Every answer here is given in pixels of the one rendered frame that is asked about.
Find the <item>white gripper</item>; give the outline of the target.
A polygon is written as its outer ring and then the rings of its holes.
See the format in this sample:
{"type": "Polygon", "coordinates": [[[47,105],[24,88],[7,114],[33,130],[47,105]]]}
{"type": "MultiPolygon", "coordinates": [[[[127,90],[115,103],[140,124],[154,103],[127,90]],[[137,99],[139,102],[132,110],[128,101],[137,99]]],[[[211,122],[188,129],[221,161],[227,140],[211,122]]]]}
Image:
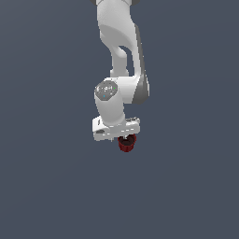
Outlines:
{"type": "Polygon", "coordinates": [[[114,140],[116,137],[138,134],[140,132],[140,119],[137,117],[126,119],[116,126],[105,126],[102,117],[92,120],[92,133],[95,141],[114,140]]]}

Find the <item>dark red ribbed cup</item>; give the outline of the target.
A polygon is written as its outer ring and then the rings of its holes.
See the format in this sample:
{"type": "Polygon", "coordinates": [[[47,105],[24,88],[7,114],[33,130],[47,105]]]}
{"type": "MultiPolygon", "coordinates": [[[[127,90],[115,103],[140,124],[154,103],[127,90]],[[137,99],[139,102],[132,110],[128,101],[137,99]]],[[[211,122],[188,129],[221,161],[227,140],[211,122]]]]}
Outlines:
{"type": "Polygon", "coordinates": [[[130,152],[134,148],[136,142],[135,134],[129,134],[127,137],[120,136],[118,138],[119,149],[123,152],[130,152]]]}

